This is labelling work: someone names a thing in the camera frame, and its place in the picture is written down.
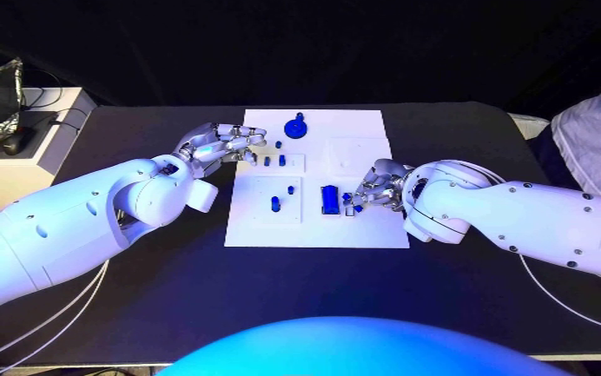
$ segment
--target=white sheet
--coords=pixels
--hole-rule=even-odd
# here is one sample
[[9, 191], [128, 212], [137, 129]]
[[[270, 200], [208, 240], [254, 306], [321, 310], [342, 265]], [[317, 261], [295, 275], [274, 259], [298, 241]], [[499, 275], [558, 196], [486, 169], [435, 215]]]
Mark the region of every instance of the white sheet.
[[[281, 198], [281, 212], [291, 220], [297, 218], [295, 202], [287, 204], [285, 180], [267, 181], [262, 192], [257, 191], [258, 177], [274, 175], [285, 178], [285, 175], [277, 173], [277, 167], [270, 174], [270, 169], [254, 169], [248, 163], [239, 162], [225, 245], [408, 248], [404, 217], [399, 213], [366, 206], [363, 212], [347, 217], [342, 207], [342, 194], [356, 190], [375, 160], [392, 156], [381, 112], [303, 110], [308, 133], [294, 140], [284, 134], [284, 124], [294, 119], [297, 112], [246, 109], [244, 125], [268, 131], [268, 145], [254, 148], [259, 155], [304, 155], [304, 172], [294, 169], [290, 174], [291, 180], [300, 177], [301, 183], [297, 195], [301, 204], [300, 222], [284, 220], [284, 224], [272, 224], [272, 221], [261, 221], [262, 215], [272, 214], [270, 208], [265, 214], [265, 208], [271, 207], [271, 196]], [[282, 143], [280, 149], [275, 148], [278, 140]], [[274, 164], [278, 165], [278, 160], [272, 157]], [[339, 187], [340, 215], [321, 214], [320, 187], [326, 185]]]

